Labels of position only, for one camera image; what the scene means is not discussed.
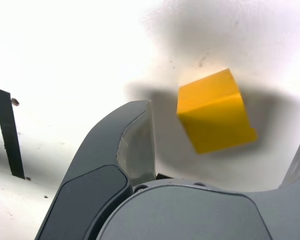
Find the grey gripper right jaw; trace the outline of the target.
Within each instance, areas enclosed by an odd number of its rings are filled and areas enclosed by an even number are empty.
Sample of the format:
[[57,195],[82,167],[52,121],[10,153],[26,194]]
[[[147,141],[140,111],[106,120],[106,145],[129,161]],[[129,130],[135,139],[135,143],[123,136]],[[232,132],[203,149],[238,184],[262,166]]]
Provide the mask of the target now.
[[99,240],[300,240],[300,145],[281,186],[235,192],[159,180],[125,200]]

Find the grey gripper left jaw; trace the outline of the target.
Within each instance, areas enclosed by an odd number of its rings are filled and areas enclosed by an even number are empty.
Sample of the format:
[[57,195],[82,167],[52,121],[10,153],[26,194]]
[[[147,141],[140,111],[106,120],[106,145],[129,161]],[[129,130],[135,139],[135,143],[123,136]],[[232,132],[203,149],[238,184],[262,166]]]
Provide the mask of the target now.
[[131,101],[86,135],[36,238],[94,240],[133,188],[155,178],[152,103]]

